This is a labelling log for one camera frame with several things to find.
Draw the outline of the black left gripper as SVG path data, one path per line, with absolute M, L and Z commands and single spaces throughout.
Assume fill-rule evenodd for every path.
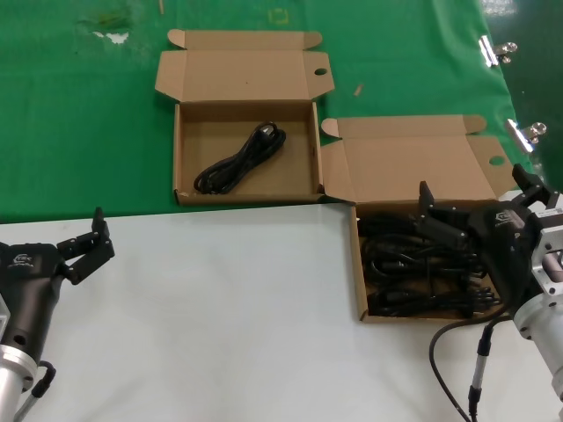
M 10 317 L 1 344 L 39 359 L 59 301 L 63 277 L 78 285 L 114 256 L 101 207 L 95 209 L 90 232 L 60 242 L 56 247 L 2 244 L 1 296 Z

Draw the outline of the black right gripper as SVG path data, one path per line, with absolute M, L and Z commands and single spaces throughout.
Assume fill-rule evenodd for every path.
M 512 177 L 522 191 L 518 205 L 485 205 L 471 212 L 437 204 L 428 184 L 419 185 L 417 229 L 453 250 L 468 244 L 468 227 L 478 255 L 508 311 L 517 311 L 537 290 L 531 285 L 531 255 L 537 246 L 536 217 L 527 208 L 536 202 L 556 207 L 559 193 L 515 164 Z

